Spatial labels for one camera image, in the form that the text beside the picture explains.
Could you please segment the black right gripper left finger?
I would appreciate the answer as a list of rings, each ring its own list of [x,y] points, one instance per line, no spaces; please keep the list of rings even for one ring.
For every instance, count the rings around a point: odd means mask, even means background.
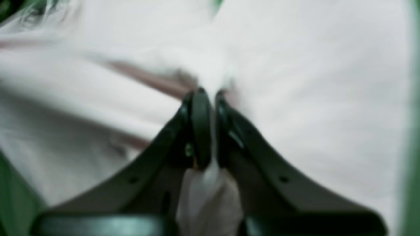
[[[211,162],[211,106],[190,92],[146,149],[91,190],[39,214],[31,236],[177,236],[177,206],[187,169]]]

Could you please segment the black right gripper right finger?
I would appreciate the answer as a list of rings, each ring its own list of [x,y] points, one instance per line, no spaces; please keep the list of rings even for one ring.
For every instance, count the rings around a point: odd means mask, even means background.
[[[238,236],[384,236],[378,213],[323,187],[285,160],[258,129],[215,98],[217,160],[235,179]]]

